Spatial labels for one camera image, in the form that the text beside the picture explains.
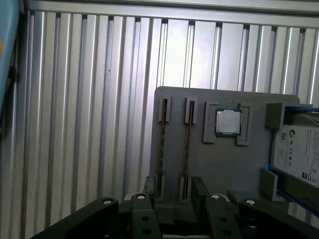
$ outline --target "blue object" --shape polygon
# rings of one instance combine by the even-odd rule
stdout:
[[[0,107],[2,109],[5,85],[10,68],[16,30],[19,19],[18,0],[0,0]]]

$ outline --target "sticker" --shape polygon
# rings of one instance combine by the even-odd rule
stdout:
[[[284,125],[275,135],[272,166],[319,187],[319,128]]]

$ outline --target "screw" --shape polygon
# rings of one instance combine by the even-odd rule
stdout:
[[[219,199],[219,196],[217,195],[212,195],[211,198],[215,199],[215,200],[218,200]]]
[[[112,203],[112,200],[105,200],[105,201],[103,202],[103,204],[110,204],[110,203]]]
[[[250,206],[255,204],[255,202],[253,200],[247,200],[246,203],[249,204]]]

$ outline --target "corrugated metal wall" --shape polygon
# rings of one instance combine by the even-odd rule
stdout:
[[[1,239],[29,238],[102,195],[139,191],[158,86],[296,94],[319,106],[316,18],[263,15],[260,24],[249,14],[200,21],[177,9],[150,18],[79,7],[27,13],[2,116]]]

